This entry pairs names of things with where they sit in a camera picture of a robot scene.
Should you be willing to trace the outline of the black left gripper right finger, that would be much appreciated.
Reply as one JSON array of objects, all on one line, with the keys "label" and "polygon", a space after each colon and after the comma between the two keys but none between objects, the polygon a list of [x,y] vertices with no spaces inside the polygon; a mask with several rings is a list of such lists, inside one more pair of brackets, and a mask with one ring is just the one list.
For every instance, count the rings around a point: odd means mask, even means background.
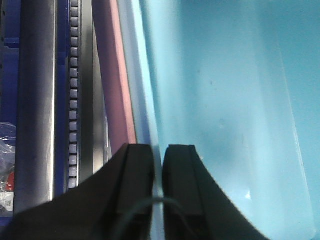
[{"label": "black left gripper right finger", "polygon": [[163,193],[183,210],[164,206],[168,240],[264,240],[212,178],[195,146],[169,145],[164,156]]}]

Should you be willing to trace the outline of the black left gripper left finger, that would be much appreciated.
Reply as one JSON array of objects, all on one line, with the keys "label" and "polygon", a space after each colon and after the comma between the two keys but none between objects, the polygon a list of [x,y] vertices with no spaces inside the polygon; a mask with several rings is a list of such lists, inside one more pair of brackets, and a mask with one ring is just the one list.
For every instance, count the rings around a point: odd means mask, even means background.
[{"label": "black left gripper left finger", "polygon": [[124,144],[94,175],[53,201],[14,216],[3,240],[108,240],[124,214],[152,196],[154,158]]}]

